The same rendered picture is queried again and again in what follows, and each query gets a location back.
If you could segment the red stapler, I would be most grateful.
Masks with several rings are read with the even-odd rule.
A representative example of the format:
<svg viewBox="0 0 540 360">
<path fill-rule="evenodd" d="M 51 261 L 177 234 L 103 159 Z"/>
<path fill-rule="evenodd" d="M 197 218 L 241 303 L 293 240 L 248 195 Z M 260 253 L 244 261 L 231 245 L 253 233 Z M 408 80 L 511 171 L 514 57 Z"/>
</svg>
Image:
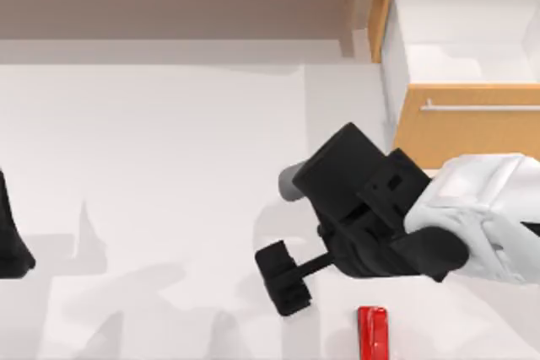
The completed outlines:
<svg viewBox="0 0 540 360">
<path fill-rule="evenodd" d="M 378 306 L 360 306 L 357 316 L 359 360 L 389 360 L 386 309 Z"/>
</svg>

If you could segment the pale wooden drawer front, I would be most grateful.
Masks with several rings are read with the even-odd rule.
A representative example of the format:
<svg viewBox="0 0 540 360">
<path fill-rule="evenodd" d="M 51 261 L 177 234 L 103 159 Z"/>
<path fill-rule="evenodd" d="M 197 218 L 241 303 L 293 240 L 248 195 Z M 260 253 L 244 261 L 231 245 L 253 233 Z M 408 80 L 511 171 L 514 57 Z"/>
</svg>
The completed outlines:
<svg viewBox="0 0 540 360">
<path fill-rule="evenodd" d="M 540 160 L 540 112 L 420 111 L 439 105 L 540 105 L 540 84 L 411 84 L 394 146 L 423 169 L 465 153 L 523 153 Z"/>
</svg>

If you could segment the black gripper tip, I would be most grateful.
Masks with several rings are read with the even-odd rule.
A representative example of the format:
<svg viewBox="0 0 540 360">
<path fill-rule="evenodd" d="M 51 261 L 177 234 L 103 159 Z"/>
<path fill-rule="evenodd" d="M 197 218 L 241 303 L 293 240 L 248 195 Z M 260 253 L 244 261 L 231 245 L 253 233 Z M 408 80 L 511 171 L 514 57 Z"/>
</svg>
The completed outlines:
<svg viewBox="0 0 540 360">
<path fill-rule="evenodd" d="M 36 260 L 14 222 L 6 181 L 0 170 L 0 280 L 20 279 L 35 268 Z"/>
</svg>

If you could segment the pulled-out drawer white inside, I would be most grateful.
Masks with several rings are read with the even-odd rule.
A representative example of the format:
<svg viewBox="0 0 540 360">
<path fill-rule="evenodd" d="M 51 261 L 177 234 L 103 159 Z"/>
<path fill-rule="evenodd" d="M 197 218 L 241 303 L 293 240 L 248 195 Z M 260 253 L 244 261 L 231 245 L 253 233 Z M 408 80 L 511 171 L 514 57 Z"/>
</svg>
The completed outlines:
<svg viewBox="0 0 540 360">
<path fill-rule="evenodd" d="M 391 0 L 381 67 L 392 124 L 411 83 L 540 83 L 540 0 Z"/>
</svg>

